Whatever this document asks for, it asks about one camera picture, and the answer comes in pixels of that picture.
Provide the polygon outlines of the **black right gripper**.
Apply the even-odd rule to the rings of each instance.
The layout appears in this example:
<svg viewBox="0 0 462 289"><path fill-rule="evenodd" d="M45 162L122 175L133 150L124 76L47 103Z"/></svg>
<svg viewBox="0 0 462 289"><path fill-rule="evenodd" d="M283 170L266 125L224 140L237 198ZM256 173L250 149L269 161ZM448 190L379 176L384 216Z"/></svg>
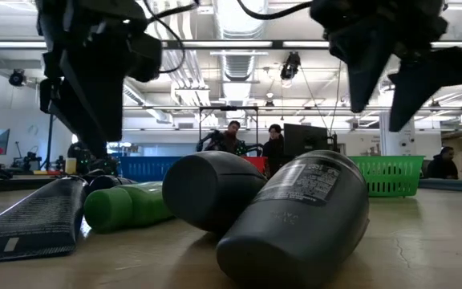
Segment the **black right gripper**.
<svg viewBox="0 0 462 289"><path fill-rule="evenodd" d="M347 66L351 111L362 112L391 54L427 51L447 32L443 0L313 0L310 17L324 28L330 53ZM400 131L437 91L462 85L462 48L448 47L403 60L389 130Z"/></svg>

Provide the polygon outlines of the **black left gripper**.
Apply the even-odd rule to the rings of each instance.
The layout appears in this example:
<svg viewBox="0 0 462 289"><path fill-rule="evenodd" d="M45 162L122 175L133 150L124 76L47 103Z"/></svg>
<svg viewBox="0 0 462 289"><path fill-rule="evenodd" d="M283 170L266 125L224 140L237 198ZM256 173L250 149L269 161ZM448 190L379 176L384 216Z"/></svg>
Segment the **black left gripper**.
<svg viewBox="0 0 462 289"><path fill-rule="evenodd" d="M123 81L130 42L151 19L136 0L35 0L36 28L47 45L40 110L56 116L97 158L122 139Z"/></svg>

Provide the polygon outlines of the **white pillar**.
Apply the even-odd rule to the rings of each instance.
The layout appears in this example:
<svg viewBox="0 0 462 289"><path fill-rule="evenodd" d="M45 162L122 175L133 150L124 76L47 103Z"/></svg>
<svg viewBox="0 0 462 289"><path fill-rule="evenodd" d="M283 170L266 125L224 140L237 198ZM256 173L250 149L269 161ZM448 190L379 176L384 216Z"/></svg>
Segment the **white pillar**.
<svg viewBox="0 0 462 289"><path fill-rule="evenodd" d="M382 156L415 155L415 124L410 120L399 132L389 131L389 112L379 114L380 147Z"/></svg>

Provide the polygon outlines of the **blue plastic basket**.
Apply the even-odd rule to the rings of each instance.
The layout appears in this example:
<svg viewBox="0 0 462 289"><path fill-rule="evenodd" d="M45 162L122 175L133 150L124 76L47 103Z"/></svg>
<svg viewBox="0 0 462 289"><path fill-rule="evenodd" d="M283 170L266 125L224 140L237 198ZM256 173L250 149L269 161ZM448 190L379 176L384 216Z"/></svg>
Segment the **blue plastic basket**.
<svg viewBox="0 0 462 289"><path fill-rule="evenodd" d="M121 157L120 168L124 178L137 181L162 181L170 167L180 157Z"/></svg>

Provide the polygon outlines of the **person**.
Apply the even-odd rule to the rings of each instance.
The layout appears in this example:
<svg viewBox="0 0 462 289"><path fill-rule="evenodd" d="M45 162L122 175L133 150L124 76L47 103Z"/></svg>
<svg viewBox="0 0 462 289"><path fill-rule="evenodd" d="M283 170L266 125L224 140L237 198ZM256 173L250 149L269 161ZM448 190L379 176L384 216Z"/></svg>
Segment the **person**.
<svg viewBox="0 0 462 289"><path fill-rule="evenodd" d="M284 136L279 124L269 127L269 140L263 146L262 156L266 158L268 176L272 177L284 162Z"/></svg>
<svg viewBox="0 0 462 289"><path fill-rule="evenodd" d="M433 160L428 164L428 177L457 180L459 174L453 161L454 152L452 147L443 147L440 153L435 155Z"/></svg>
<svg viewBox="0 0 462 289"><path fill-rule="evenodd" d="M237 133L240 128L241 124L236 120L232 120L228 124L228 128L224 132L218 134L217 140L215 141L217 150L238 156L246 153L245 142L237 138Z"/></svg>

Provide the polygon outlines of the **green plastic basket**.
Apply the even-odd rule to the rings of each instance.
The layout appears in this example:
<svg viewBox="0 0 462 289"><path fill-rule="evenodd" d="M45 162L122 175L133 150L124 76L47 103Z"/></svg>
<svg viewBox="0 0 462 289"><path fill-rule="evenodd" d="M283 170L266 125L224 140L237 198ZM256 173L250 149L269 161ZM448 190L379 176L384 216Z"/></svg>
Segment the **green plastic basket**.
<svg viewBox="0 0 462 289"><path fill-rule="evenodd" d="M416 195L423 156L356 156L370 197L412 197Z"/></svg>

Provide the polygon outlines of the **black overhead crossbar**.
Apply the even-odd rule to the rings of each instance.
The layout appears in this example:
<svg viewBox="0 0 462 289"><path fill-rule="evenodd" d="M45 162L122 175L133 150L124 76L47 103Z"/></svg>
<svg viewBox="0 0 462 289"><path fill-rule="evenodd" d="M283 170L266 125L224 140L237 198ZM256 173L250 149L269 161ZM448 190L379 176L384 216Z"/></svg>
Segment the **black overhead crossbar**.
<svg viewBox="0 0 462 289"><path fill-rule="evenodd" d="M324 40L182 40L189 50L327 50ZM432 43L435 49L461 47L462 41L438 41ZM43 41L0 40L0 50L46 50Z"/></svg>

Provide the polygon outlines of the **black background rig frame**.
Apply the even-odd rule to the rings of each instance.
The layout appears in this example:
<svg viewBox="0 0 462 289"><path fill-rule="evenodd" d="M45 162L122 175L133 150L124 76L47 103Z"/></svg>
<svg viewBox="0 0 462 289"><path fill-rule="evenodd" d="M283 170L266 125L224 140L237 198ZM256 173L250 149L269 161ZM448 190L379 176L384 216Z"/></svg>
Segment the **black background rig frame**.
<svg viewBox="0 0 462 289"><path fill-rule="evenodd" d="M259 118L259 108L257 106L232 106L232 105L225 105L225 106L212 106L212 107L199 107L199 117L202 117L202 112L205 110L219 110L221 112L237 112L239 110L242 111L253 111L255 112L255 118L254 120L258 122ZM220 132L219 129L214 129L211 132L209 132L206 136L202 137L202 128L199 128L199 133L200 133L200 139L196 144L196 151L197 152L202 152L202 151L218 151L217 146L215 144L215 141L217 140L218 134ZM256 128L256 143L255 144L246 144L246 153L240 156L246 156L248 153L255 152L256 156L259 157L262 154L263 151L263 145L259 143L258 140L258 128Z"/></svg>

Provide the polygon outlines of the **silver ventilation duct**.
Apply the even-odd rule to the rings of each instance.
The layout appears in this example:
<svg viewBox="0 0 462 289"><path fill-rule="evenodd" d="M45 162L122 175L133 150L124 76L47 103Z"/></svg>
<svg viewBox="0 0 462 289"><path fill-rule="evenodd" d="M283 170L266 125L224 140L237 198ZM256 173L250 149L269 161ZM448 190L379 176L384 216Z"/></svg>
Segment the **silver ventilation duct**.
<svg viewBox="0 0 462 289"><path fill-rule="evenodd" d="M259 40L265 23L248 16L237 0L212 0L217 36L224 40ZM222 95L228 101L244 102L251 92L256 57L252 50L224 51L221 56Z"/></svg>

